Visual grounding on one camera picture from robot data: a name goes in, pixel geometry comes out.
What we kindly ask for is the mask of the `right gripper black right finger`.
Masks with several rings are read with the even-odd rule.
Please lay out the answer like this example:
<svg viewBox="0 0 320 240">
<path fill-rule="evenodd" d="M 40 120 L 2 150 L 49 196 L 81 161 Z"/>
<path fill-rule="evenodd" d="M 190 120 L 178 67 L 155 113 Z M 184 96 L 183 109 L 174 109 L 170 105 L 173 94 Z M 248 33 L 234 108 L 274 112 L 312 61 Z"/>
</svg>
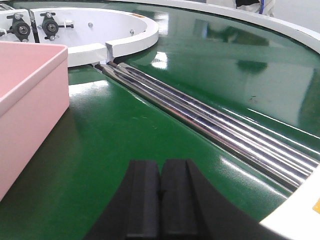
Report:
<svg viewBox="0 0 320 240">
<path fill-rule="evenodd" d="M 168 159 L 161 174 L 164 240 L 283 240 L 228 201 L 190 159 Z"/>
</svg>

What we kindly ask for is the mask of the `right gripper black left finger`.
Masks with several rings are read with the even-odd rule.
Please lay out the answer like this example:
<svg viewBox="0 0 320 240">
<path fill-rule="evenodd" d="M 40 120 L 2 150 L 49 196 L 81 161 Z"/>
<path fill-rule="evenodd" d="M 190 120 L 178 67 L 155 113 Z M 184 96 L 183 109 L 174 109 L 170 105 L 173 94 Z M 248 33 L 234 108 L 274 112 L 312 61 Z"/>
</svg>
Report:
<svg viewBox="0 0 320 240">
<path fill-rule="evenodd" d="M 131 160 L 116 193 L 86 240 L 157 240 L 160 175 L 151 160 Z"/>
</svg>

